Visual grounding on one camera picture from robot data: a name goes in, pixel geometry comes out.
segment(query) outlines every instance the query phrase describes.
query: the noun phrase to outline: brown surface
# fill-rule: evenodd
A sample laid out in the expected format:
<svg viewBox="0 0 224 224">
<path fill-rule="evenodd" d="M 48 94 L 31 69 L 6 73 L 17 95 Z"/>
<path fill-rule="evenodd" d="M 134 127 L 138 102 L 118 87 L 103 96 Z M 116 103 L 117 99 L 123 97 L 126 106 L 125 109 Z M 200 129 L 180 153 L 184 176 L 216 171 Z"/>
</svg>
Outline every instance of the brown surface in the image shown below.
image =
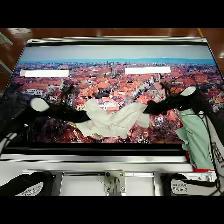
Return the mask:
<svg viewBox="0 0 224 224">
<path fill-rule="evenodd" d="M 208 39 L 211 49 L 224 71 L 224 29 L 203 28 L 204 36 Z M 0 60 L 13 70 L 25 44 L 31 38 L 75 37 L 75 36 L 200 36 L 197 28 L 30 28 L 29 33 L 12 34 L 10 29 L 0 28 L 10 44 L 0 44 Z M 7 83 L 7 77 L 0 74 L 0 92 Z"/>
</svg>

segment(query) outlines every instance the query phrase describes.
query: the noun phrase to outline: green fabric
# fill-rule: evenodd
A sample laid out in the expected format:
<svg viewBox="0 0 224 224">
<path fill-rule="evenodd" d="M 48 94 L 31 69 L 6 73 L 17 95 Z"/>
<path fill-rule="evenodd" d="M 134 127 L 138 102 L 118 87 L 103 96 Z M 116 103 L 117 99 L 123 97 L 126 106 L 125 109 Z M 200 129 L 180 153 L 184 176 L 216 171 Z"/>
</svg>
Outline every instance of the green fabric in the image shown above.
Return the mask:
<svg viewBox="0 0 224 224">
<path fill-rule="evenodd" d="M 191 109 L 180 111 L 179 118 L 184 127 L 178 129 L 176 133 L 184 141 L 182 146 L 184 150 L 189 152 L 191 164 L 196 168 L 213 169 L 205 119 L 203 122 Z"/>
</svg>

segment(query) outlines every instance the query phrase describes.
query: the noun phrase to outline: television screen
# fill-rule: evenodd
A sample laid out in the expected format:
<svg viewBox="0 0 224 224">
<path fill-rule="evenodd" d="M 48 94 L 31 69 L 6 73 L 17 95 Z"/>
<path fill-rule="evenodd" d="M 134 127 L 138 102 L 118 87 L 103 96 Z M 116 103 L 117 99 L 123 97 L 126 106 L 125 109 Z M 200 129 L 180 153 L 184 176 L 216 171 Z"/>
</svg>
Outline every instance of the television screen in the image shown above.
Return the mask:
<svg viewBox="0 0 224 224">
<path fill-rule="evenodd" d="M 58 70 L 64 70 L 65 73 L 58 73 Z M 36 75 L 25 75 L 29 71 L 36 71 Z M 224 106 L 222 77 L 209 48 L 199 45 L 26 47 L 13 71 L 4 99 L 26 104 L 34 97 L 41 97 L 49 103 L 59 104 L 62 90 L 73 85 L 73 91 L 65 102 L 68 106 L 87 110 L 87 102 L 94 102 L 104 114 L 118 116 L 122 109 L 124 112 L 130 105 L 136 105 L 133 103 L 147 105 L 149 100 L 164 100 L 166 95 L 160 83 L 166 83 L 174 94 L 197 84 L 214 111 Z M 30 141 L 182 143 L 176 135 L 176 130 L 182 126 L 177 110 L 170 110 L 166 115 L 148 116 L 148 126 L 136 121 L 124 136 L 117 130 L 114 134 L 88 135 L 83 128 L 71 122 L 50 117 L 38 118 Z M 119 118 L 121 122 L 128 119 L 127 116 Z"/>
</svg>

